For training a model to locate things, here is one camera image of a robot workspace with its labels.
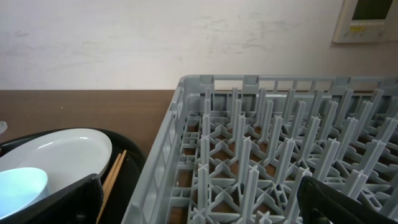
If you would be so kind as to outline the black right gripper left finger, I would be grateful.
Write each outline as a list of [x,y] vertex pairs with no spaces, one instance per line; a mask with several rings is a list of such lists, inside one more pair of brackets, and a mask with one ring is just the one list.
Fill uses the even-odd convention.
[[90,174],[1,220],[1,223],[96,223],[102,204],[100,176]]

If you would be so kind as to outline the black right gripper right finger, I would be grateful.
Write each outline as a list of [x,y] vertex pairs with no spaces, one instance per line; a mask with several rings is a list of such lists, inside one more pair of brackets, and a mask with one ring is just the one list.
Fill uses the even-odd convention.
[[310,176],[302,178],[297,199],[304,224],[397,224]]

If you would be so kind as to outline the wooden chopstick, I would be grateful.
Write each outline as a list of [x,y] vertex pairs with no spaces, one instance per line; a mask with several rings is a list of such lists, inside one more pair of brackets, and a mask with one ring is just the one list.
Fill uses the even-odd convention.
[[121,166],[122,166],[122,164],[123,164],[123,160],[124,160],[124,158],[125,158],[125,156],[126,156],[126,153],[127,153],[127,150],[124,150],[124,151],[121,153],[121,158],[120,158],[120,160],[119,160],[119,162],[118,162],[118,164],[117,164],[117,166],[116,166],[116,169],[115,169],[115,171],[114,171],[114,173],[113,173],[113,176],[112,176],[112,178],[111,178],[111,181],[110,181],[110,183],[109,183],[109,185],[108,185],[108,188],[106,189],[106,192],[104,192],[104,200],[103,200],[103,204],[102,204],[102,206],[101,206],[101,209],[100,209],[100,211],[99,211],[98,217],[97,217],[97,219],[96,219],[96,224],[98,224],[98,223],[100,222],[101,216],[102,216],[102,214],[103,214],[103,211],[104,211],[105,206],[106,206],[106,204],[107,204],[107,201],[108,201],[108,199],[109,199],[110,193],[111,193],[111,191],[112,191],[112,189],[113,189],[114,183],[115,183],[115,181],[116,181],[116,179],[117,179],[117,177],[118,177],[118,174],[119,174],[119,171],[120,171]]
[[105,180],[105,182],[104,182],[104,184],[103,184],[103,191],[104,191],[104,192],[106,192],[106,189],[108,188],[108,185],[109,185],[109,183],[110,183],[110,181],[111,181],[111,178],[112,178],[112,176],[113,176],[113,173],[114,173],[114,171],[115,171],[115,169],[116,169],[116,166],[117,166],[117,164],[118,164],[120,158],[121,158],[121,154],[118,154],[118,156],[116,157],[116,160],[115,160],[114,164],[112,165],[112,168],[111,168],[111,170],[109,171],[108,176],[107,176],[107,178],[106,178],[106,180]]

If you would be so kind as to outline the grey round plate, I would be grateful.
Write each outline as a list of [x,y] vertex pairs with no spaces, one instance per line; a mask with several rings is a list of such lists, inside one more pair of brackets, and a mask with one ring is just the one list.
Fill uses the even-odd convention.
[[36,167],[48,175],[54,194],[90,175],[103,175],[112,153],[104,133],[86,128],[66,129],[24,143],[1,157],[1,170]]

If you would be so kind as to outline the light blue plastic cup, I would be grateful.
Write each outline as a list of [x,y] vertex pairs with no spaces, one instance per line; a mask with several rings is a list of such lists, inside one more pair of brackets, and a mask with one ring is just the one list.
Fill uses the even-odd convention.
[[21,167],[1,172],[1,219],[49,195],[47,173],[35,167]]

